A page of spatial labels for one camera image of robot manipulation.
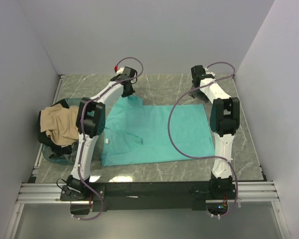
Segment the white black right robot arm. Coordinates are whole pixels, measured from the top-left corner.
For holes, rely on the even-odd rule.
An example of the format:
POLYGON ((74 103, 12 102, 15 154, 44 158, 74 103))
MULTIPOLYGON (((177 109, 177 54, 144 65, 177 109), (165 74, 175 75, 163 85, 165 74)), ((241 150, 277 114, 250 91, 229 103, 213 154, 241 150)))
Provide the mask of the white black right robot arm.
POLYGON ((211 172, 209 194, 215 199, 233 192, 232 145, 240 126, 240 101, 226 93, 216 82, 215 74, 202 65, 191 68, 192 87, 212 104, 210 129, 215 139, 215 160, 211 172))

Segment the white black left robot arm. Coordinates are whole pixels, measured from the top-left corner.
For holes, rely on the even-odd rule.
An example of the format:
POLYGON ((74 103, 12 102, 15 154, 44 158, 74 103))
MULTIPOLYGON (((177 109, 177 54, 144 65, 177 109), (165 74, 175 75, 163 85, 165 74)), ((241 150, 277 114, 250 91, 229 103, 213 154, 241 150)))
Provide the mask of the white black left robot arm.
POLYGON ((131 81, 137 78, 137 71, 130 67, 115 67, 116 75, 97 95, 82 98, 76 119, 79 131, 78 149, 67 187, 78 200, 89 196, 88 185, 91 176, 91 161, 97 139, 105 129, 106 107, 120 97, 132 95, 135 91, 131 81))

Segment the teal t-shirt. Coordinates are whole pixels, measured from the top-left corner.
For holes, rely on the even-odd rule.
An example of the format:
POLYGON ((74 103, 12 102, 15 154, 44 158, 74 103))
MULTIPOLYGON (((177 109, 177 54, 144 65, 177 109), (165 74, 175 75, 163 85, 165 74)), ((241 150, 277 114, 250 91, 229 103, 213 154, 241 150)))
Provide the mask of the teal t-shirt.
POLYGON ((141 98, 119 98, 104 129, 103 166, 187 160, 215 153, 204 106, 145 106, 141 98))

